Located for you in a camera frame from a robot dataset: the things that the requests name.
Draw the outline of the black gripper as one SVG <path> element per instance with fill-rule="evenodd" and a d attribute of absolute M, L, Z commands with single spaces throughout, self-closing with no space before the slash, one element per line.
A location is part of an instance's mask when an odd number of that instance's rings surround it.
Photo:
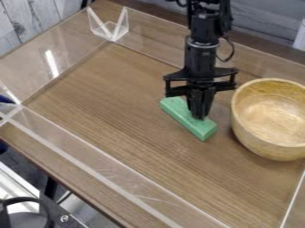
<path fill-rule="evenodd" d="M 235 88 L 238 69 L 215 66 L 218 45 L 219 42 L 203 44 L 186 37 L 183 68 L 163 77 L 166 96 L 188 95 L 188 109 L 195 119 L 208 116 L 215 92 Z"/>

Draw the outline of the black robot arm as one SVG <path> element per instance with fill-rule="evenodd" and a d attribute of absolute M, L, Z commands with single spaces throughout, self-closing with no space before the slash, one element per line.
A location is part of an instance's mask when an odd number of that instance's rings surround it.
<path fill-rule="evenodd" d="M 234 51 L 226 59 L 216 54 L 220 38 L 234 48 L 227 37 L 232 26 L 230 0 L 186 0 L 186 4 L 179 0 L 168 1 L 187 8 L 190 34 L 184 39 L 183 68 L 163 77 L 166 96 L 184 96 L 192 117 L 203 120 L 210 114 L 215 94 L 235 88 L 238 69 L 215 66 L 215 60 L 228 62 L 234 56 Z"/>

